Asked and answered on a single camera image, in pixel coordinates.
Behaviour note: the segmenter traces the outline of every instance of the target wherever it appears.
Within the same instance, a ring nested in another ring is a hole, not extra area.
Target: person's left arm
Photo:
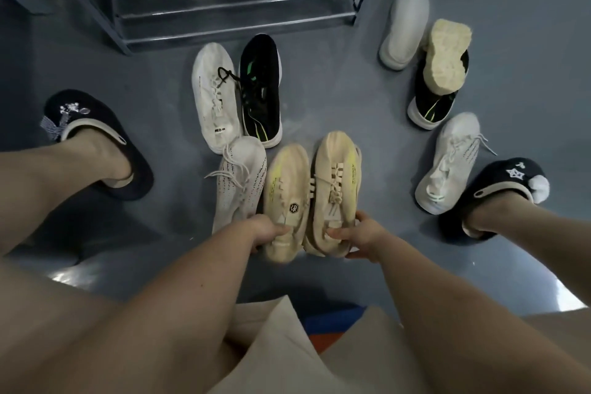
[[[232,223],[30,374],[23,392],[195,392],[229,325],[253,246],[288,228]]]

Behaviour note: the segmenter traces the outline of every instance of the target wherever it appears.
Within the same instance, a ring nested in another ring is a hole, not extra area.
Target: shoe
[[[429,34],[427,64],[423,71],[425,84],[436,95],[457,92],[466,80],[462,55],[472,41],[469,26],[438,19]]]
[[[226,145],[219,170],[206,176],[218,177],[218,200],[211,234],[232,221],[256,213],[267,175],[267,153],[256,137],[240,136]]]
[[[309,245],[323,255],[344,257],[351,247],[326,235],[326,228],[355,225],[361,187],[361,151],[343,131],[329,133],[320,144],[314,165],[316,194]]]
[[[457,114],[448,121],[437,138],[433,168],[415,190],[419,206],[433,215],[454,207],[466,189],[480,144],[497,155],[486,142],[475,114]]]
[[[492,232],[469,229],[464,219],[487,197],[506,190],[539,204],[550,195],[550,182],[542,168],[531,159],[513,158],[487,165],[455,207],[439,216],[439,226],[446,240],[454,244],[473,244],[495,236]]]
[[[127,158],[131,166],[128,178],[104,179],[94,187],[122,201],[135,201],[148,194],[154,185],[152,169],[107,105],[85,92],[67,89],[47,100],[44,114],[41,127],[52,141],[63,142],[81,129],[92,128],[111,139]]]
[[[469,62],[470,57],[466,51],[462,54],[462,64],[466,73],[468,73]],[[422,60],[418,65],[414,83],[415,96],[408,105],[407,115],[417,126],[432,130],[447,118],[456,100],[457,92],[447,95],[433,94],[423,79],[424,68],[425,60]]]
[[[263,213],[275,224],[292,227],[289,233],[265,245],[265,254],[273,262],[291,262],[303,250],[313,196],[308,153],[299,144],[283,147],[269,167],[263,190]]]
[[[265,148],[281,141],[283,128],[279,113],[281,58],[267,34],[257,34],[240,57],[242,122],[244,133],[259,138]]]
[[[390,69],[402,70],[423,39],[429,20],[429,0],[396,0],[390,19],[392,25],[380,47],[380,59]]]
[[[193,64],[191,81],[201,133],[211,151],[218,155],[242,135],[233,73],[230,55],[215,42],[203,47]]]

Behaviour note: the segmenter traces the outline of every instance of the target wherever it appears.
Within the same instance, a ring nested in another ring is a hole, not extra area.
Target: white pom-pom
[[[542,203],[550,196],[550,182],[542,175],[536,175],[531,178],[528,185],[531,188],[531,196],[534,198],[534,203]]]

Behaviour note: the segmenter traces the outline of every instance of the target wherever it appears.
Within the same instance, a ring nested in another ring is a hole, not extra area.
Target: black sneaker
[[[265,148],[281,140],[279,84],[281,58],[275,41],[267,34],[257,34],[240,57],[242,122],[248,136],[258,137]]]
[[[67,89],[52,95],[43,112],[41,127],[52,141],[62,142],[84,128],[92,128],[111,139],[129,160],[129,178],[99,181],[94,184],[96,188],[124,201],[140,199],[150,191],[154,184],[152,170],[107,105],[85,92]]]
[[[465,245],[496,235],[469,230],[463,220],[487,197],[506,190],[513,190],[539,204],[550,195],[550,182],[542,168],[531,159],[513,158],[490,163],[462,193],[454,208],[439,216],[439,227],[445,239],[453,244]]]
[[[462,64],[464,70],[468,73],[468,64],[470,57],[468,51],[462,54]],[[407,114],[410,120],[416,125],[426,130],[432,130],[447,117],[452,110],[453,102],[456,100],[457,91],[448,95],[433,94],[425,84],[423,78],[423,69],[425,69],[425,59],[418,64],[417,76],[414,83],[414,93],[410,105],[408,105]]]

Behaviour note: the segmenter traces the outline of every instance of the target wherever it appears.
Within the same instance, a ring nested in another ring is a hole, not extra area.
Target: hand
[[[246,223],[251,227],[254,234],[254,242],[252,248],[260,244],[270,243],[279,235],[285,235],[291,230],[291,227],[283,224],[273,224],[271,219],[266,215],[258,214],[248,220]]]
[[[370,262],[376,263],[378,261],[376,248],[383,242],[382,238],[388,235],[388,231],[364,211],[358,210],[355,218],[360,221],[357,226],[328,228],[326,233],[336,240],[348,240],[352,246],[359,248],[359,251],[347,254],[348,259],[369,259]]]

